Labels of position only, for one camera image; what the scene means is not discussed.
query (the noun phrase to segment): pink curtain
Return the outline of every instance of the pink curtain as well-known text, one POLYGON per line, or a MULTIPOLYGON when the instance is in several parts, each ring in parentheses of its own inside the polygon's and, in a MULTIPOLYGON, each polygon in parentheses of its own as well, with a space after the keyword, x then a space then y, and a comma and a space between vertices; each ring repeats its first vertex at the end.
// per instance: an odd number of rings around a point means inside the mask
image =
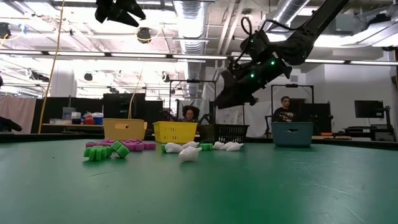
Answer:
POLYGON ((35 98, 0 97, 0 116, 11 119, 22 127, 21 132, 13 131, 16 134, 30 134, 35 105, 35 98))

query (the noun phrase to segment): yellow cable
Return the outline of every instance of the yellow cable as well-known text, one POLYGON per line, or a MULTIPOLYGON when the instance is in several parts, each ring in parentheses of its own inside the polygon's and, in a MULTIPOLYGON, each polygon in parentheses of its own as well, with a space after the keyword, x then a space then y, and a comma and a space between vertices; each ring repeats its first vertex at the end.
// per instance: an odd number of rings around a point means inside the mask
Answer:
POLYGON ((138 78, 136 89, 134 90, 134 93, 132 94, 132 97, 130 99, 129 114, 127 116, 128 119, 131 119, 131 105, 132 105, 132 101, 134 99, 134 96, 136 95, 136 91, 138 89, 139 82, 141 81, 141 75, 142 75, 142 71, 144 70, 144 64, 145 64, 145 62, 143 62, 143 64, 142 64, 141 73, 139 74, 139 78, 138 78))
POLYGON ((8 34, 6 34, 5 36, 4 36, 4 38, 1 40, 1 44, 0 44, 0 47, 2 47, 2 45, 4 44, 4 41, 6 41, 6 38, 8 37, 8 34))
POLYGON ((0 47, 2 47, 2 45, 4 44, 5 41, 12 41, 12 40, 16 40, 16 39, 20 38, 23 33, 24 33, 24 26, 21 26, 21 34, 19 34, 18 36, 11 38, 11 39, 7 39, 8 34, 6 34, 0 43, 0 47))
POLYGON ((61 6, 61 19, 60 19, 60 25, 59 25, 59 28, 58 28, 57 48, 55 49, 55 55, 54 55, 54 60, 53 60, 53 62, 52 62, 49 84, 47 85, 47 89, 45 90, 45 96, 44 96, 44 100, 43 100, 42 112, 41 112, 41 114, 40 114, 39 134, 42 132, 43 115, 44 115, 45 103, 47 102, 47 96, 48 96, 48 94, 49 94, 51 79, 52 79, 52 75, 53 75, 54 68, 55 68, 55 62, 57 61, 57 55, 58 55, 58 51, 59 51, 59 49, 60 49, 60 37, 61 37, 61 26, 62 26, 63 7, 64 7, 64 5, 65 5, 65 0, 62 1, 62 6, 61 6))
POLYGON ((141 40, 141 41, 150 41, 150 40, 156 38, 157 36, 159 36, 160 32, 162 32, 162 29, 163 29, 163 27, 160 27, 160 29, 159 29, 159 31, 157 32, 156 36, 151 37, 151 38, 149 38, 149 39, 142 39, 142 38, 139 38, 139 37, 137 36, 137 33, 138 33, 138 32, 136 32, 136 38, 137 38, 137 40, 141 40))

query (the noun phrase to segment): white toy object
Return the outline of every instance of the white toy object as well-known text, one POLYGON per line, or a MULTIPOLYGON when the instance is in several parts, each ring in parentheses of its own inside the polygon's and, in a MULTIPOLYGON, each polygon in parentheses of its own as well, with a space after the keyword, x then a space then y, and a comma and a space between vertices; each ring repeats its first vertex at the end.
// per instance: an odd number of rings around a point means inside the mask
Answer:
POLYGON ((237 142, 234 142, 229 148, 227 148, 226 150, 231 152, 231 151, 238 151, 241 149, 241 147, 243 146, 243 143, 239 144, 237 142))
POLYGON ((220 147, 220 150, 226 150, 227 148, 232 146, 232 144, 234 144, 234 143, 233 142, 227 142, 223 146, 220 147))
POLYGON ((200 147, 188 147, 180 152, 178 158, 180 158, 183 162, 196 161, 198 160, 198 155, 200 151, 200 147))
POLYGON ((182 146, 180 146, 179 144, 175 144, 175 143, 167 143, 164 146, 164 149, 166 150, 167 153, 180 153, 181 151, 184 150, 184 148, 182 146))
POLYGON ((221 149, 221 147, 224 146, 224 143, 222 142, 215 142, 213 148, 215 149, 221 149))
POLYGON ((185 145, 183 145, 182 147, 184 148, 184 149, 186 149, 186 148, 188 148, 188 147, 198 147, 198 144, 199 143, 196 143, 196 142, 194 142, 194 141, 192 141, 192 142, 188 142, 188 143, 186 143, 185 145))

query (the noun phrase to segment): dark hair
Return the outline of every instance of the dark hair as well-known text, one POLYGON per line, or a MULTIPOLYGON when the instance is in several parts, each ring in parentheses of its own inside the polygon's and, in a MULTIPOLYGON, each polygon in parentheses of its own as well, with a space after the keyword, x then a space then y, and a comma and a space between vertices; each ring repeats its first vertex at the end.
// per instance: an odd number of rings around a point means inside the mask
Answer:
POLYGON ((289 100, 290 100, 290 97, 284 96, 284 97, 282 97, 282 98, 280 99, 280 102, 283 102, 285 99, 289 99, 289 100))
POLYGON ((197 108, 196 106, 184 106, 184 107, 182 108, 182 116, 183 116, 183 117, 185 117, 185 116, 187 115, 187 111, 188 111, 188 110, 192 110, 192 112, 193 112, 193 118, 194 118, 194 119, 198 119, 198 117, 199 117, 199 112, 200 112, 199 108, 197 108))

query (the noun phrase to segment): black cable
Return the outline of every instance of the black cable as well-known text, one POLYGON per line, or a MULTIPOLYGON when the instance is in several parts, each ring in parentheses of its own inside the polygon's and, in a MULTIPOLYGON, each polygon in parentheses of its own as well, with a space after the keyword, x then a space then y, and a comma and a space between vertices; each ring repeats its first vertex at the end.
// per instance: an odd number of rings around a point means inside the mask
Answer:
POLYGON ((283 29, 287 29, 287 30, 290 30, 290 31, 295 31, 295 30, 298 29, 298 28, 290 28, 290 27, 288 27, 288 26, 286 26, 286 25, 283 25, 283 24, 281 24, 280 22, 277 22, 277 21, 272 20, 272 19, 266 19, 266 20, 262 23, 260 30, 262 30, 262 29, 264 28, 264 26, 266 25, 267 22, 271 22, 271 23, 273 23, 273 24, 275 24, 275 25, 277 25, 277 26, 279 26, 279 27, 281 27, 281 28, 283 28, 283 29))
POLYGON ((248 41, 246 42, 246 45, 244 46, 243 51, 241 52, 241 54, 239 55, 239 57, 235 60, 235 63, 237 63, 237 62, 242 58, 243 54, 244 54, 244 53, 246 52, 246 50, 248 49, 248 47, 249 47, 249 42, 250 42, 251 36, 252 36, 252 34, 253 34, 253 27, 252 27, 252 25, 251 25, 250 19, 247 18, 246 16, 242 17, 242 19, 241 19, 241 26, 242 26, 243 31, 244 31, 247 35, 249 35, 249 37, 248 37, 248 41), (243 24, 243 21, 245 21, 245 20, 246 20, 246 21, 248 22, 248 24, 249 24, 249 31, 245 28, 245 26, 244 26, 244 24, 243 24))
MULTIPOLYGON (((290 27, 285 26, 285 25, 283 25, 283 24, 281 24, 280 22, 277 22, 277 21, 275 21, 275 20, 266 19, 266 20, 262 23, 262 25, 261 25, 261 27, 260 27, 260 30, 263 30, 263 28, 264 28, 264 26, 265 26, 265 24, 266 24, 267 22, 271 22, 271 23, 276 24, 277 26, 279 26, 279 27, 281 27, 281 28, 283 28, 283 29, 290 30, 290 31, 295 31, 295 30, 297 30, 297 29, 299 28, 299 27, 298 27, 298 28, 290 28, 290 27)), ((243 31, 244 31, 249 37, 248 37, 248 41, 246 42, 246 45, 244 46, 243 51, 241 52, 241 54, 239 55, 239 57, 235 60, 235 63, 237 63, 237 62, 242 58, 243 54, 244 54, 244 53, 246 52, 246 50, 248 49, 248 47, 249 47, 249 41, 250 41, 250 39, 251 39, 251 36, 253 35, 253 28, 252 28, 252 24, 251 24, 251 21, 250 21, 249 18, 247 18, 246 16, 242 17, 242 19, 241 19, 241 26, 242 26, 243 31), (249 24, 249 30, 247 30, 247 29, 245 28, 244 24, 243 24, 243 22, 244 22, 245 20, 246 20, 246 21, 248 22, 248 24, 249 24)))

